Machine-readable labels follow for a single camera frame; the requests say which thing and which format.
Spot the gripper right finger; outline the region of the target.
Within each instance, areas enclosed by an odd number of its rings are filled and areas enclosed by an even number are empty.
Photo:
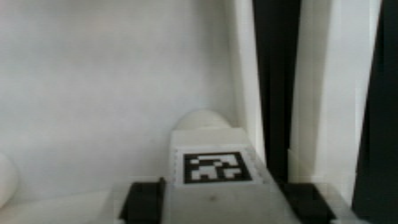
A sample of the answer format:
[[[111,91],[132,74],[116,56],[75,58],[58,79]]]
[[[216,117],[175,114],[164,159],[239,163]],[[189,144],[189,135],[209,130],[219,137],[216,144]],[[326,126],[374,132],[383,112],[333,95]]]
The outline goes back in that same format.
[[[280,187],[303,224],[331,224],[336,215],[315,185],[285,183]]]

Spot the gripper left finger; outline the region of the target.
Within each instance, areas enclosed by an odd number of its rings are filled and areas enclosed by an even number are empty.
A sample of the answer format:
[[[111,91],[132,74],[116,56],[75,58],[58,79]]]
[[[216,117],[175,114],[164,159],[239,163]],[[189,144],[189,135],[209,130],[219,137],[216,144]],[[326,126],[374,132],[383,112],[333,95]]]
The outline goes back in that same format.
[[[164,213],[166,179],[157,182],[136,182],[120,213],[125,224],[161,224]]]

